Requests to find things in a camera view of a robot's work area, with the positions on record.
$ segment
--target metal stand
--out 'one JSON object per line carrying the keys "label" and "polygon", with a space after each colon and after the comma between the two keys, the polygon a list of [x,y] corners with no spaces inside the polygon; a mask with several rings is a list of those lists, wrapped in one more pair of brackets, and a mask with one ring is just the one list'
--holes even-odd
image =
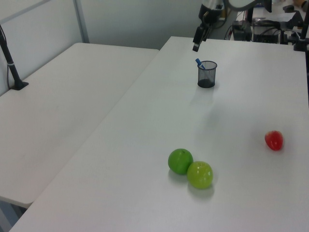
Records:
{"label": "metal stand", "polygon": [[13,59],[11,57],[11,53],[10,53],[9,48],[7,46],[4,34],[2,33],[1,30],[0,30],[0,46],[1,46],[1,49],[2,49],[3,54],[5,56],[6,62],[8,63],[8,66],[11,70],[14,81],[15,81],[15,84],[11,89],[14,89],[14,90],[23,89],[25,86],[28,85],[28,83],[20,80],[18,72],[17,72],[16,67],[14,65]]}
{"label": "metal stand", "polygon": [[308,40],[306,40],[306,35],[309,26],[309,7],[306,11],[306,16],[301,30],[300,38],[295,42],[294,51],[307,52]]}

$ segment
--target table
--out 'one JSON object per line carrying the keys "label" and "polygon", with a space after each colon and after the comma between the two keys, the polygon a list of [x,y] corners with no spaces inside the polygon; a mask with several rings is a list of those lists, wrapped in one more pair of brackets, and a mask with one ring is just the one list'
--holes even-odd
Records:
{"label": "table", "polygon": [[157,50],[77,43],[0,97],[0,200],[29,207]]}
{"label": "table", "polygon": [[[169,39],[12,232],[309,230],[304,53],[192,47]],[[197,86],[196,58],[217,62],[214,88]],[[282,151],[266,146],[269,130],[283,133]],[[212,166],[210,188],[169,170],[176,148]]]}

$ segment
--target blue pen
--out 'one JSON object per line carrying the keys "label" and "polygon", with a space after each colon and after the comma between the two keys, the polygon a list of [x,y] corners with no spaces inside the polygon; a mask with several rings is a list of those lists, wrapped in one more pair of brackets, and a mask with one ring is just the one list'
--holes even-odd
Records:
{"label": "blue pen", "polygon": [[197,62],[198,67],[200,67],[201,69],[206,69],[202,62],[199,60],[199,58],[197,58],[195,61]]}

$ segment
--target white wall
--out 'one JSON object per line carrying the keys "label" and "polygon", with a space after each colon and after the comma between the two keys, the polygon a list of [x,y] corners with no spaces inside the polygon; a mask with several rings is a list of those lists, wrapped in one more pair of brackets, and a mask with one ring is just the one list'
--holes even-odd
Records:
{"label": "white wall", "polygon": [[160,49],[193,37],[201,0],[77,0],[90,43]]}
{"label": "white wall", "polygon": [[[21,79],[82,41],[73,0],[50,0],[3,23],[2,28]],[[6,60],[0,50],[0,95],[6,91]]]}

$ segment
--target mesh pen holder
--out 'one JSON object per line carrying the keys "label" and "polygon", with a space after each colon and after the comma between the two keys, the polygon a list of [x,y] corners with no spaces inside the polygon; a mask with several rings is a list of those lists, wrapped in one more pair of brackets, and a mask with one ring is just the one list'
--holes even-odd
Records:
{"label": "mesh pen holder", "polygon": [[198,67],[197,85],[202,88],[211,88],[215,85],[217,64],[213,61],[202,61],[202,65]]}

